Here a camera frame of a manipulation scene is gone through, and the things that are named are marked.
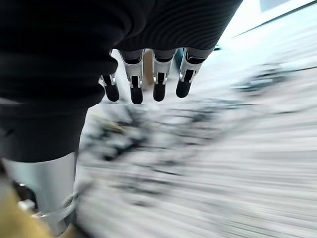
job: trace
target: white wall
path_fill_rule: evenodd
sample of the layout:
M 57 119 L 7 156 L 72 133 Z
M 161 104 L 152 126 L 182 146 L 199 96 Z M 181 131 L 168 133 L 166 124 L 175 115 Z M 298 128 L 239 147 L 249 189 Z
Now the white wall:
M 242 32 L 313 1 L 314 0 L 290 0 L 271 10 L 261 12 L 260 0 L 244 0 L 219 42 L 226 41 Z

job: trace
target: floor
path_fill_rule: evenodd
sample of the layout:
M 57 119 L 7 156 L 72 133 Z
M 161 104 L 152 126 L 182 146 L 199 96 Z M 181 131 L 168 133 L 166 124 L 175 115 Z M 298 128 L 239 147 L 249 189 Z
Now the floor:
M 242 98 L 256 105 L 238 115 L 244 123 L 225 118 L 224 124 L 236 130 L 222 140 L 169 154 L 189 159 L 179 168 L 182 176 L 157 178 L 132 165 L 98 161 L 97 167 L 83 167 L 95 184 L 82 197 L 81 225 L 97 238 L 316 237 L 317 69 L 294 72 L 252 99 L 228 90 L 259 63 L 316 66 L 316 10 L 317 5 L 310 6 L 225 43 L 226 50 L 204 64 L 187 100 L 176 98 L 177 74 L 172 74 L 161 108 L 190 103 L 194 95 Z M 151 97 L 145 96 L 146 104 L 153 103 Z M 136 152 L 129 159 L 159 155 Z M 122 173 L 163 180 L 150 189 L 166 193 L 122 191 L 118 187 L 129 183 Z

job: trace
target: black fingertip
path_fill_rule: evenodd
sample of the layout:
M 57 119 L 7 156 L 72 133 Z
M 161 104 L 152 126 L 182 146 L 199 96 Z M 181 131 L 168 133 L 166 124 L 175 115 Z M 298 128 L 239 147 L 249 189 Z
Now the black fingertip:
M 118 86 L 116 84 L 107 85 L 105 89 L 106 89 L 106 95 L 110 101 L 116 102 L 119 100 L 120 95 L 119 95 Z
M 143 102 L 142 88 L 131 88 L 131 100 L 134 104 L 141 104 Z
M 153 98 L 157 102 L 163 101 L 165 97 L 165 86 L 162 83 L 154 84 Z
M 184 81 L 184 82 L 178 81 L 177 88 L 176 88 L 176 95 L 179 98 L 185 98 L 189 93 L 190 86 L 191 86 L 191 83 L 188 81 Z

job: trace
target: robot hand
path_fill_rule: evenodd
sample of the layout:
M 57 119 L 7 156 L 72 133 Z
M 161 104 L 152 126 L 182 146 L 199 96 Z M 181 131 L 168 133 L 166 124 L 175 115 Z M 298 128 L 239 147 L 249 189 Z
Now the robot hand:
M 119 99 L 118 49 L 131 99 L 142 103 L 144 49 L 154 53 L 153 97 L 162 101 L 184 48 L 176 95 L 189 93 L 242 0 L 7 1 L 0 25 L 0 154 L 21 202 L 54 237 L 77 203 L 75 152 L 87 109 Z

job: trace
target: yellow object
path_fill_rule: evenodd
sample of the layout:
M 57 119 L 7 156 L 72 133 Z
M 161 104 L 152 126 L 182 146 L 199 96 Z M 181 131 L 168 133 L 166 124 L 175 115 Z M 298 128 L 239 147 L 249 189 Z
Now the yellow object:
M 61 238 L 72 238 L 73 228 Z M 10 191 L 0 201 L 0 238 L 52 238 L 46 226 L 17 207 L 17 198 Z

